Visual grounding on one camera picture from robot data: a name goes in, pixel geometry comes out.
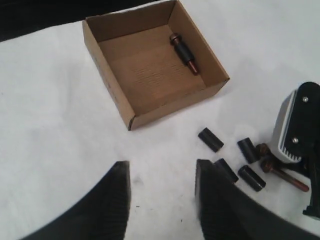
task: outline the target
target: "rusty bolt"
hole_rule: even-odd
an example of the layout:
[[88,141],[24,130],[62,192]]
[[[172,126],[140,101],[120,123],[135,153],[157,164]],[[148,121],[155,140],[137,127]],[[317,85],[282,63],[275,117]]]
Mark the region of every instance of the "rusty bolt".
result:
[[274,173],[281,179],[287,181],[288,183],[292,184],[296,188],[300,189],[303,192],[308,192],[309,187],[305,185],[303,182],[299,181],[298,179],[294,178],[293,176],[290,176],[286,172],[282,171],[281,169],[278,169],[275,167],[275,162],[272,158],[266,159],[261,163],[261,168],[264,173]]
[[261,144],[258,144],[256,147],[255,147],[256,151],[258,152],[259,156],[260,157],[264,157],[268,154],[270,154],[270,149],[268,147],[268,145],[266,143],[261,143]]

